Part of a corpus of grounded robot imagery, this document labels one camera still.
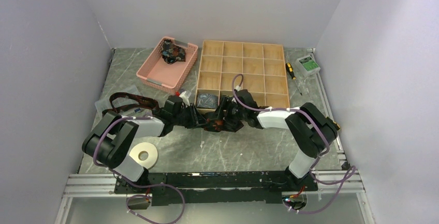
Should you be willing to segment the orange floral dark tie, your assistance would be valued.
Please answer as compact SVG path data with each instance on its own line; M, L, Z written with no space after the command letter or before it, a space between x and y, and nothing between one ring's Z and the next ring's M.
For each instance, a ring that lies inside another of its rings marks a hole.
M208 118L203 130L208 132L237 132L243 127L243 123L240 120L233 118L213 119Z

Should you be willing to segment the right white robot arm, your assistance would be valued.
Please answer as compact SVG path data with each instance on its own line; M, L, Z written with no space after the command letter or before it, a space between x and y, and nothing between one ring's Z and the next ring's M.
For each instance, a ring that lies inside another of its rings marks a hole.
M214 112L206 114L207 130L236 132L243 121L258 129L279 128L290 131L298 145L298 152L286 169L286 186L298 190L305 177L329 152L330 144L338 137L340 125L324 116L317 107L306 102L296 108L259 106L247 90L233 91L222 96Z

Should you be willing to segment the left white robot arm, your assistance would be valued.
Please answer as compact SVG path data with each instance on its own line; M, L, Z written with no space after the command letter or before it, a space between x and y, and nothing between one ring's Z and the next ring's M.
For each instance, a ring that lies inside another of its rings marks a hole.
M191 103L185 105L179 96L169 96L160 107L157 100L140 95L123 94L135 104L112 107L94 127L82 144L82 151L94 164L125 178L136 193L144 192L150 183L147 168L129 155L135 138L163 137L174 126L201 128L207 120Z

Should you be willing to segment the white tape roll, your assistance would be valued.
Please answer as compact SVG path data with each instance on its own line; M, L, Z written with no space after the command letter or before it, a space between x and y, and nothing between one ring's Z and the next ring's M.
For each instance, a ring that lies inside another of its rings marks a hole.
M138 164L150 170L158 161L158 150L154 144L142 142L131 149L129 156Z

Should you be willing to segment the rolled grey-blue tie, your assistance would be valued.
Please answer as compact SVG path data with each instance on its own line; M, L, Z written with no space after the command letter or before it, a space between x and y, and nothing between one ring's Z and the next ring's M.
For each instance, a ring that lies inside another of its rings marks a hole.
M218 96L211 93L200 93L196 97L196 107L199 109L216 109Z

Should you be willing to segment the pink plastic basket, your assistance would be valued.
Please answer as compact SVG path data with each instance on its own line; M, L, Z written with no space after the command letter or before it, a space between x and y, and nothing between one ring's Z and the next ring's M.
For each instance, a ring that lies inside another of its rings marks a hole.
M165 62L163 52L165 47L170 45L184 50L184 61L176 61L173 64ZM175 38L164 36L137 70L136 76L143 84L173 95L181 88L188 76L197 60L197 53L197 45L180 42Z

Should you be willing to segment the wooden compartment tray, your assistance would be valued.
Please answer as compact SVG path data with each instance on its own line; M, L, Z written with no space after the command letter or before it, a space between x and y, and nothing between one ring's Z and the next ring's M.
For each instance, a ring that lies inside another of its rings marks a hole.
M204 40L200 58L195 105L201 113L213 112L201 97L219 101L232 96L240 85L258 106L290 107L284 48L281 44Z

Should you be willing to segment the crumpled floral tie in basket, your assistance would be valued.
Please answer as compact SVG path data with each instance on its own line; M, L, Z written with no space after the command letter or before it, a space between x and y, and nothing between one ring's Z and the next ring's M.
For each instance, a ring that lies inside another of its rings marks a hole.
M185 49L174 44L170 39L163 40L163 48L161 51L162 58L167 64L176 62L184 62L186 59Z

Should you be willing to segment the green white small box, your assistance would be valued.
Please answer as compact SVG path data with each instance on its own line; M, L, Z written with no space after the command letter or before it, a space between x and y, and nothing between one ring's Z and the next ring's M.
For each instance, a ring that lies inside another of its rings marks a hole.
M295 65L304 77L315 75L321 69L321 67L316 63L313 54L308 54L296 59Z

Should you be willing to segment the small yellow black screwdriver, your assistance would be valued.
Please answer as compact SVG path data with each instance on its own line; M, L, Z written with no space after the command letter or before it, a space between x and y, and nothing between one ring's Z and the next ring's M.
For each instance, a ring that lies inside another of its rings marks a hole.
M333 124L334 124L335 129L336 129L337 131L339 131L339 130L341 129L341 126L340 126L336 121L333 121Z

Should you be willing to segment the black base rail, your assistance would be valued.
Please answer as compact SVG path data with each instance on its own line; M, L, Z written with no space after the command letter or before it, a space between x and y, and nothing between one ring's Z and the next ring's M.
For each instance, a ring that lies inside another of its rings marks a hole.
M307 175L296 179L286 171L149 173L153 206L186 203L282 202L292 192L317 191Z

